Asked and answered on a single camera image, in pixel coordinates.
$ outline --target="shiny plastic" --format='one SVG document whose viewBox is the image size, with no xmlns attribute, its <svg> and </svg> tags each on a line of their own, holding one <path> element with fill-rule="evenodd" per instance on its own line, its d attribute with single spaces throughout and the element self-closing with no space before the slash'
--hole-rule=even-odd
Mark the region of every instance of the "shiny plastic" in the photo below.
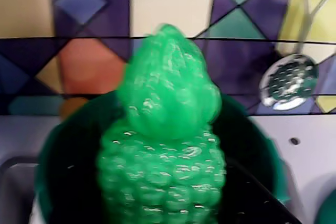
<svg viewBox="0 0 336 224">
<path fill-rule="evenodd" d="M 226 172 L 209 124 L 221 95 L 198 47 L 162 26 L 117 95 L 125 116 L 105 132 L 97 158 L 110 222 L 215 223 Z"/>
</svg>

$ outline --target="green bucket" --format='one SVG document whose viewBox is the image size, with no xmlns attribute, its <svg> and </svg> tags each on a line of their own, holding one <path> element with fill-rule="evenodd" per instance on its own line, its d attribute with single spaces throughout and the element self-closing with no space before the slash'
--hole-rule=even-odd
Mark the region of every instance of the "green bucket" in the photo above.
<svg viewBox="0 0 336 224">
<path fill-rule="evenodd" d="M 54 206 L 60 203 L 56 202 L 57 190 L 67 188 L 67 178 L 75 176 L 72 167 L 81 169 L 78 174 L 89 175 L 76 177 L 69 183 L 76 183 L 78 191 L 88 194 L 91 200 L 100 201 L 99 193 L 91 194 L 88 190 L 96 188 L 95 159 L 100 136 L 122 114 L 115 92 L 110 92 L 93 99 L 53 129 L 40 154 L 35 181 L 44 220 L 50 219 Z M 285 203 L 288 199 L 285 171 L 274 143 L 250 121 L 243 107 L 227 95 L 223 95 L 222 110 L 213 131 L 219 136 L 225 155 L 239 162 Z"/>
</svg>

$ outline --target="blue diamond tile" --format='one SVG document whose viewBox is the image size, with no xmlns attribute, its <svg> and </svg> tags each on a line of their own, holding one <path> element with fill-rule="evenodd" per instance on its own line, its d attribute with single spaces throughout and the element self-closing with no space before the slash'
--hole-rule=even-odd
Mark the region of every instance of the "blue diamond tile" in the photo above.
<svg viewBox="0 0 336 224">
<path fill-rule="evenodd" d="M 55 4 L 83 25 L 106 3 L 105 0 L 57 0 Z"/>
<path fill-rule="evenodd" d="M 0 55 L 0 80 L 4 93 L 15 94 L 28 79 L 26 73 Z"/>
</svg>

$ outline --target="bucket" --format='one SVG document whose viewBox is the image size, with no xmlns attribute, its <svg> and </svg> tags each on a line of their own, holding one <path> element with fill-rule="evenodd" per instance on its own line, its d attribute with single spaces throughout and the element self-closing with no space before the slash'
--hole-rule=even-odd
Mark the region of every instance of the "bucket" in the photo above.
<svg viewBox="0 0 336 224">
<path fill-rule="evenodd" d="M 39 208 L 46 223 L 52 223 L 51 216 L 59 206 L 75 212 L 74 216 L 67 214 L 67 218 L 74 218 L 72 221 L 76 223 L 80 215 L 86 223 L 103 223 L 96 155 L 102 133 L 123 115 L 115 94 L 110 92 L 93 99 L 51 132 L 39 157 L 35 181 Z M 227 95 L 222 98 L 222 110 L 213 123 L 213 132 L 221 140 L 227 164 L 242 167 L 260 187 L 285 203 L 288 199 L 285 171 L 273 142 L 248 119 L 239 103 Z M 230 182 L 228 171 L 224 199 L 230 198 L 229 184 L 236 183 Z"/>
</svg>

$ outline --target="purple diamond tile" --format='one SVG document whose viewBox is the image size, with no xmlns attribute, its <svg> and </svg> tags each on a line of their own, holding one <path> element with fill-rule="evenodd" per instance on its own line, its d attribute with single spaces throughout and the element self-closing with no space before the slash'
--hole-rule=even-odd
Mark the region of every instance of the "purple diamond tile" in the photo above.
<svg viewBox="0 0 336 224">
<path fill-rule="evenodd" d="M 200 50 L 203 50 L 204 44 L 205 44 L 205 39 L 193 39 L 195 44 L 200 48 Z"/>
<path fill-rule="evenodd" d="M 214 0 L 210 24 L 220 20 L 225 14 L 227 14 L 236 6 L 237 3 L 234 0 Z"/>
<path fill-rule="evenodd" d="M 76 38 L 94 38 L 94 35 L 86 28 L 83 28 L 79 33 L 76 34 Z"/>
<path fill-rule="evenodd" d="M 58 6 L 54 6 L 54 23 L 56 36 L 74 37 L 80 25 Z"/>
<path fill-rule="evenodd" d="M 259 107 L 259 104 L 252 106 L 251 108 L 247 109 L 247 113 L 249 115 L 255 115 L 257 113 L 258 107 Z"/>
<path fill-rule="evenodd" d="M 335 56 L 331 56 L 318 65 L 319 66 L 319 79 L 318 79 L 318 82 L 314 89 L 313 94 L 324 94 L 324 93 L 321 93 L 321 89 L 324 85 L 324 82 L 327 79 L 327 75 L 328 75 L 329 70 L 331 69 L 331 66 L 334 65 L 335 59 L 336 59 Z"/>
<path fill-rule="evenodd" d="M 332 63 L 325 77 L 320 94 L 336 94 L 336 60 L 332 57 Z"/>
<path fill-rule="evenodd" d="M 115 52 L 124 61 L 129 61 L 131 58 L 130 47 L 131 39 L 101 39 L 101 41 Z"/>
<path fill-rule="evenodd" d="M 243 9 L 268 39 L 277 39 L 287 5 L 288 0 L 248 0 Z"/>
<path fill-rule="evenodd" d="M 106 0 L 57 0 L 55 5 L 84 25 L 107 4 Z"/>
<path fill-rule="evenodd" d="M 4 93 L 16 94 L 28 79 L 22 69 L 0 55 L 0 81 Z"/>
<path fill-rule="evenodd" d="M 266 70 L 280 59 L 266 41 L 209 40 L 206 62 L 211 79 L 225 94 L 259 95 Z"/>
<path fill-rule="evenodd" d="M 66 41 L 56 38 L 0 39 L 0 49 L 3 56 L 30 76 L 35 76 Z"/>
<path fill-rule="evenodd" d="M 245 109 L 249 109 L 260 101 L 258 95 L 232 95 L 233 99 L 239 102 Z"/>
<path fill-rule="evenodd" d="M 39 80 L 31 78 L 19 91 L 20 95 L 55 95 L 55 91 L 51 90 Z"/>
<path fill-rule="evenodd" d="M 324 114 L 324 113 L 317 104 L 314 104 L 313 108 L 310 111 L 310 114 Z"/>
<path fill-rule="evenodd" d="M 128 36 L 130 4 L 129 0 L 108 0 L 110 5 L 98 13 L 88 28 L 96 36 Z"/>
<path fill-rule="evenodd" d="M 312 97 L 308 98 L 300 106 L 285 111 L 274 110 L 270 107 L 264 106 L 262 103 L 259 104 L 256 114 L 258 115 L 291 115 L 291 114 L 309 114 L 315 102 Z"/>
</svg>

